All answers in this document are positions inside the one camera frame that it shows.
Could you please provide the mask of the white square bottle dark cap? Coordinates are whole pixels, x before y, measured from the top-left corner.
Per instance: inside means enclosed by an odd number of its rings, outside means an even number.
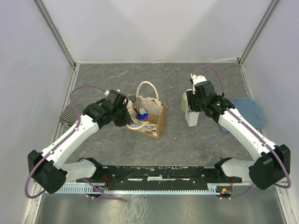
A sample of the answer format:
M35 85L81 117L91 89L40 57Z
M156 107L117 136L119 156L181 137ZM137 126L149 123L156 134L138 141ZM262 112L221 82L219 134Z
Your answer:
M198 117L199 117L199 112L191 111L189 106L186 107L185 119L189 127L193 127L197 125Z

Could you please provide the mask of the blue orange spray bottle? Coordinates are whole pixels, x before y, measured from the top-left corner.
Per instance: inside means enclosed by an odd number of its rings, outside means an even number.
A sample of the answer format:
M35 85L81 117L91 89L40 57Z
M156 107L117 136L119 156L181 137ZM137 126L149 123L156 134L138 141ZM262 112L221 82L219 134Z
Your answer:
M149 114L144 108L140 108L139 111L137 112L137 119L140 121L149 121Z

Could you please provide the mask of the watermelon print canvas bag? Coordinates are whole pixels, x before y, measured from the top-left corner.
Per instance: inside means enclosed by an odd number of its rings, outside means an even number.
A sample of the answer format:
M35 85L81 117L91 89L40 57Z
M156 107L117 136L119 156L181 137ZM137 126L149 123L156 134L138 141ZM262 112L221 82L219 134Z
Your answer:
M145 84L152 87L155 97L151 98L140 94L141 87ZM144 108L149 114L149 121L144 122L137 118L132 118L133 124L126 125L124 128L158 139L166 120L166 103L160 101L156 87L149 81L141 82L137 87L136 94L134 95L137 97L137 103L133 105L133 108L136 112L138 112L141 107Z

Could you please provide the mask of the black white striped cloth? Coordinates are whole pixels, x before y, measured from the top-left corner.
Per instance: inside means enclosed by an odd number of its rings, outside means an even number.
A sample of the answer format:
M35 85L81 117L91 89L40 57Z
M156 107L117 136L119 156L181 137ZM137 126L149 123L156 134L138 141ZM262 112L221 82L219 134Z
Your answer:
M78 115L71 104L67 105L59 116L59 122L63 125L71 127L78 120Z

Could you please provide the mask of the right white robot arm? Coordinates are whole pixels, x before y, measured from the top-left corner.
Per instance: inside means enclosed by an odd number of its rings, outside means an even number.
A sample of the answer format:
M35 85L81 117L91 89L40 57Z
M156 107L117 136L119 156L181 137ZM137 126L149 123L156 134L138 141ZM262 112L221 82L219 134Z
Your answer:
M222 159L219 168L214 170L214 178L225 182L230 177L250 180L259 189L265 190L275 185L288 189L290 179L290 149L277 145L259 133L223 95L213 93L204 96L192 90L186 91L186 115L189 125L195 120L189 116L204 112L217 124L226 128L248 151L251 161L232 158Z

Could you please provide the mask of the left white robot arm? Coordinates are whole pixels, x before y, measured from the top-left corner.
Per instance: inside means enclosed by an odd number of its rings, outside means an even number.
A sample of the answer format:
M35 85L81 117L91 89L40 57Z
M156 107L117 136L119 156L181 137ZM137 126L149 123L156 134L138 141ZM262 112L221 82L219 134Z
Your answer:
M102 99L86 107L75 124L58 140L41 152L28 154L28 179L34 179L49 194L57 192L65 182L89 178L99 182L103 177L100 164L94 159L66 163L69 156L91 135L114 122L125 126L132 122L127 110L128 99L112 102Z

